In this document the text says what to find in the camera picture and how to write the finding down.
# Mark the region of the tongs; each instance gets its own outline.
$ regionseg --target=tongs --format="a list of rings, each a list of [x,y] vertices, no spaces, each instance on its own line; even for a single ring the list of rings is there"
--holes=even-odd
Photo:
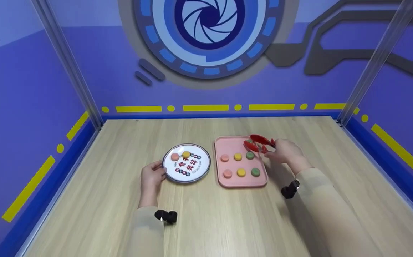
[[[262,137],[261,135],[256,135],[256,134],[250,135],[249,138],[251,138],[252,143],[246,140],[243,142],[243,144],[246,148],[248,148],[249,150],[253,152],[265,154],[269,152],[266,145],[269,145],[273,148],[276,147],[275,141],[273,140],[273,138],[271,140],[268,140],[267,138]]]

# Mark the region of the table surface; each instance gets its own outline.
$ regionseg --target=table surface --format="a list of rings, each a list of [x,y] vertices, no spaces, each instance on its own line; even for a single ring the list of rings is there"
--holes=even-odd
[[[330,117],[108,120],[25,256],[127,256],[143,166],[180,143],[213,156],[217,137],[252,133],[298,144],[384,256],[413,257],[413,210]],[[178,212],[165,228],[165,256],[328,256],[304,206],[279,193],[292,178],[287,166],[266,160],[265,187],[225,189],[212,159],[194,184],[163,182],[159,207]]]

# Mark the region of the sleeve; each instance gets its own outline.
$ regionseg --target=sleeve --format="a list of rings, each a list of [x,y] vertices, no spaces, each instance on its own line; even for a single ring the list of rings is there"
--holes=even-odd
[[[301,201],[324,237],[332,257],[381,256],[369,234],[330,180],[315,168],[297,174]]]
[[[163,257],[164,223],[154,213],[156,206],[141,207],[135,211],[128,244],[128,257]]]

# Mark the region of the macaron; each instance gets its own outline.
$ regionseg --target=macaron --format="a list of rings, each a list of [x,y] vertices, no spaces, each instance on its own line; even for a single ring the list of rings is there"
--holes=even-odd
[[[221,161],[222,162],[228,162],[229,161],[229,156],[228,155],[221,155]]]
[[[234,154],[234,159],[235,159],[236,161],[241,161],[241,153],[236,153],[236,154]]]
[[[184,151],[183,152],[183,158],[189,158],[190,157],[190,152]]]
[[[172,159],[172,161],[177,161],[179,159],[179,155],[177,153],[172,153],[170,159]]]
[[[232,171],[231,170],[225,170],[223,172],[224,178],[231,178],[232,177]]]
[[[248,159],[248,160],[254,159],[254,153],[252,153],[252,152],[247,152],[247,153],[246,153],[246,159]]]
[[[236,171],[236,174],[237,174],[239,177],[244,177],[244,176],[246,176],[246,171],[245,171],[244,169],[238,169],[238,170]]]
[[[260,176],[260,170],[258,168],[253,168],[251,170],[251,175],[253,175],[254,177]]]

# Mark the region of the green macaron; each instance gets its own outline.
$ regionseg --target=green macaron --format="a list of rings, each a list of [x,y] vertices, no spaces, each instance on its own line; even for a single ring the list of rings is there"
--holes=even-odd
[[[248,160],[254,159],[254,153],[252,153],[252,152],[247,152],[247,153],[246,153],[246,159],[248,159]]]
[[[251,175],[253,175],[254,177],[260,176],[260,170],[258,168],[253,168],[251,170]]]

